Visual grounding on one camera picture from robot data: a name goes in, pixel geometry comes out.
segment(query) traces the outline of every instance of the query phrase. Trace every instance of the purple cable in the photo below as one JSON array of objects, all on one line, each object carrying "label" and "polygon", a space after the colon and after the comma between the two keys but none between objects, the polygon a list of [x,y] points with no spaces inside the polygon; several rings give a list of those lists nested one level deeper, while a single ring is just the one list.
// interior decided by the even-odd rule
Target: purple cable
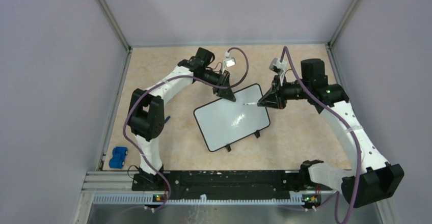
[{"label": "purple cable", "polygon": [[[317,104],[319,104],[319,106],[323,107],[324,109],[326,109],[328,112],[332,113],[334,116],[336,116],[336,118],[338,118],[342,124],[347,128],[347,129],[351,129],[351,126],[348,124],[348,122],[346,122],[346,120],[344,120],[340,115],[338,115],[336,112],[334,112],[331,108],[327,107],[325,104],[323,104],[321,101],[319,101],[308,89],[307,87],[303,84],[302,80],[300,79],[299,75],[297,74],[295,68],[294,68],[294,64],[292,63],[292,59],[291,59],[291,55],[289,54],[289,50],[287,46],[284,46],[283,51],[282,51],[282,56],[281,56],[281,60],[280,62],[283,61],[284,55],[287,55],[288,57],[288,62],[289,65],[291,66],[291,70],[295,76],[295,78],[297,79],[297,81],[299,82],[300,87],[302,87],[303,91],[306,92],[306,94],[312,98],[313,101],[315,101]],[[354,139],[354,143],[356,144],[356,149],[357,149],[357,167],[356,167],[356,178],[354,180],[354,188],[353,188],[353,194],[351,195],[351,201],[349,202],[349,207],[348,210],[346,212],[346,216],[343,219],[342,222],[339,222],[338,220],[338,205],[339,205],[339,192],[337,191],[333,196],[336,196],[336,204],[335,204],[335,220],[336,223],[338,224],[346,224],[349,221],[349,218],[351,217],[351,213],[353,212],[354,209],[354,203],[356,201],[356,196],[357,196],[357,191],[359,190],[359,181],[360,181],[360,172],[361,172],[361,163],[362,163],[362,155],[361,155],[361,150],[360,150],[360,143],[359,140],[357,139],[356,134],[350,130],[350,134]]]},{"label": "purple cable", "polygon": [[[236,84],[234,84],[233,86],[231,86],[231,87],[234,87],[234,86],[237,86],[237,85],[239,85],[244,79],[245,79],[245,77],[246,77],[246,75],[248,74],[248,70],[249,70],[249,60],[248,60],[248,57],[246,56],[246,53],[243,51],[243,50],[241,50],[240,48],[238,48],[238,47],[231,47],[230,49],[228,49],[228,52],[229,51],[231,51],[231,50],[233,50],[233,49],[235,49],[235,50],[238,50],[238,51],[240,51],[241,52],[241,54],[243,54],[243,56],[245,57],[245,61],[246,61],[246,72],[245,72],[245,74],[244,74],[244,76],[240,79],[240,81],[239,82],[237,82]],[[171,78],[169,78],[169,79],[167,79],[166,81],[164,81],[164,82],[161,82],[161,83],[159,83],[159,84],[156,84],[155,86],[153,86],[152,88],[150,88],[149,90],[147,90],[145,93],[143,93],[142,95],[141,95],[141,97],[139,97],[138,98],[138,100],[135,102],[135,104],[132,106],[132,108],[130,108],[130,110],[129,110],[129,113],[127,114],[127,117],[126,117],[126,120],[125,120],[125,122],[124,122],[124,124],[123,124],[123,136],[124,136],[124,138],[128,141],[128,142],[130,142],[137,150],[138,150],[138,152],[141,154],[141,156],[143,157],[143,159],[144,159],[144,161],[145,161],[145,163],[153,170],[153,171],[155,171],[164,181],[165,181],[165,183],[167,184],[167,187],[168,187],[168,195],[167,195],[167,198],[164,200],[164,202],[159,206],[159,207],[157,207],[156,209],[154,209],[154,211],[156,211],[156,210],[159,210],[160,208],[162,208],[165,204],[166,204],[166,202],[169,200],[169,198],[170,198],[170,196],[171,196],[171,185],[170,185],[170,183],[168,182],[168,179],[166,179],[166,177],[162,174],[162,173],[160,173],[158,170],[156,170],[156,168],[154,168],[152,165],[151,165],[151,163],[147,160],[147,158],[146,158],[146,156],[144,155],[144,152],[141,150],[141,148],[132,140],[132,139],[130,139],[128,136],[127,136],[127,134],[126,134],[126,126],[127,126],[127,122],[130,120],[130,117],[132,116],[132,112],[138,107],[138,104],[141,102],[141,100],[143,100],[143,98],[145,97],[145,96],[147,96],[147,94],[149,94],[151,91],[153,91],[153,90],[155,90],[156,88],[158,88],[158,87],[160,87],[160,86],[162,86],[162,85],[164,85],[166,82],[169,82],[169,81],[172,81],[172,80],[175,80],[175,79],[179,79],[179,78],[191,78],[191,79],[194,79],[194,80],[196,80],[196,81],[199,81],[199,82],[201,82],[201,83],[204,83],[204,84],[206,84],[206,85],[208,85],[208,86],[211,86],[211,87],[213,87],[213,88],[218,88],[218,89],[227,89],[227,88],[229,88],[229,87],[222,87],[222,86],[216,86],[216,85],[213,85],[213,84],[211,84],[211,83],[209,83],[209,82],[206,82],[206,81],[204,81],[204,80],[202,80],[202,79],[200,79],[200,78],[197,78],[197,77],[194,77],[194,76],[190,76],[190,75],[178,75],[178,76],[175,76],[175,77],[171,77]],[[109,220],[108,222],[107,222],[107,224],[108,223],[110,223],[110,222],[112,222],[114,219],[116,219],[118,216],[120,216],[120,215],[122,215],[122,214],[124,214],[124,213],[126,213],[126,212],[128,212],[129,210],[132,210],[132,209],[136,209],[136,208],[142,208],[143,206],[141,206],[141,205],[136,205],[136,206],[132,206],[132,207],[130,207],[130,208],[127,208],[127,209],[125,209],[125,210],[123,210],[122,212],[120,212],[119,214],[117,214],[116,216],[114,216],[111,220]]]}]

